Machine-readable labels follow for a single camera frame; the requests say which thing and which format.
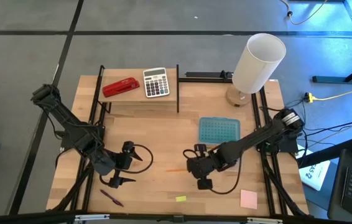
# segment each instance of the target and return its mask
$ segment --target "wooden platform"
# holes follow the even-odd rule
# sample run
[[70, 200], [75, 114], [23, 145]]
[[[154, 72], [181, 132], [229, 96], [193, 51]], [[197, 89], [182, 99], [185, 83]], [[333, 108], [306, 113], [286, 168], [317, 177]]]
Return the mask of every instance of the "wooden platform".
[[135, 78], [140, 87], [134, 90], [124, 92], [122, 94], [105, 97], [103, 91], [100, 90], [99, 101], [100, 102], [129, 102], [129, 103], [152, 103], [152, 102], [171, 102], [176, 103], [177, 100], [177, 89], [176, 89], [176, 68], [167, 68], [167, 78], [169, 84], [169, 95], [148, 98], [146, 97], [146, 90], [144, 88], [143, 71], [145, 69], [105, 69], [103, 73], [103, 79], [101, 81], [101, 87], [121, 81], [125, 78]]
[[[72, 112], [81, 120], [87, 120], [95, 90], [96, 76], [81, 76]], [[124, 141], [134, 141], [147, 146], [154, 154], [152, 167], [141, 174], [123, 174], [136, 179], [118, 189], [103, 185], [95, 173], [89, 212], [186, 214], [186, 215], [256, 215], [268, 216], [268, 206], [260, 155], [254, 148], [243, 155], [241, 178], [236, 190], [228, 195], [217, 195], [209, 190], [198, 190], [197, 180], [187, 172], [184, 149], [191, 149], [198, 142], [198, 122], [201, 117], [216, 116], [238, 119], [241, 122], [241, 137], [255, 128], [252, 103], [236, 108], [225, 100], [226, 83], [180, 83], [180, 112], [160, 103], [153, 105], [125, 105], [113, 103], [111, 114], [105, 118], [106, 148], [120, 151]], [[277, 81], [265, 85], [268, 106], [284, 106]], [[143, 162], [134, 161], [130, 170], [140, 170], [149, 163], [148, 153], [136, 149]], [[75, 181], [79, 155], [75, 151], [64, 154], [57, 166], [47, 208], [56, 206]], [[294, 202], [308, 213], [302, 182], [295, 159], [289, 154], [278, 154], [282, 183]], [[238, 167], [224, 172], [212, 172], [214, 189], [229, 190], [236, 181]], [[115, 205], [101, 194], [105, 189], [125, 207]], [[241, 208], [240, 190], [257, 192], [257, 210]], [[82, 205], [82, 187], [78, 208]], [[186, 202], [176, 202], [176, 197], [187, 196]], [[276, 211], [280, 212], [277, 190], [273, 188]]]

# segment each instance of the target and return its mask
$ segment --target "calculator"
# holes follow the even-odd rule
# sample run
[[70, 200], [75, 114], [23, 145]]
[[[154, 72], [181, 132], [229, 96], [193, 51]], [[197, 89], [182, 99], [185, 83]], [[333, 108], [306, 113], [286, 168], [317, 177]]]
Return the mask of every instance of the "calculator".
[[152, 68], [143, 71], [146, 97], [169, 95], [169, 84], [165, 68]]

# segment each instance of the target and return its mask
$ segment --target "calculator display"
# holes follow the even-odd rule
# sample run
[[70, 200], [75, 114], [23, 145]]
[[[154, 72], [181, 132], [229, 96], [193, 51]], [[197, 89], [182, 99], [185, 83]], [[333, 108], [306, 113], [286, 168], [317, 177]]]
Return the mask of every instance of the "calculator display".
[[165, 70], [164, 69], [144, 72], [144, 76], [145, 77], [153, 76], [153, 75], [161, 75], [161, 74], [165, 74]]

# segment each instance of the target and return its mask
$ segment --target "lamp shade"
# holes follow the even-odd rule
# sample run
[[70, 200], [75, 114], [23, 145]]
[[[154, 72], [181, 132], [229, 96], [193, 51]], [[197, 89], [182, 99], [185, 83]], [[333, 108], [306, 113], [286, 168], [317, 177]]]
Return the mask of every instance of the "lamp shade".
[[284, 43], [270, 34], [249, 38], [233, 74], [234, 86], [243, 93], [259, 91], [285, 57]]

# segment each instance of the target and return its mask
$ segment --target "white cylinder lamp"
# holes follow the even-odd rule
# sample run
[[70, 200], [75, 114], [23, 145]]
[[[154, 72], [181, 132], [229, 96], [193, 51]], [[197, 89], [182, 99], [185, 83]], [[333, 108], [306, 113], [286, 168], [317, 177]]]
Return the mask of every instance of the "white cylinder lamp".
[[233, 106], [251, 101], [251, 94], [259, 91], [285, 57], [284, 43], [270, 34], [255, 34], [249, 38], [233, 74], [233, 85], [226, 98]]

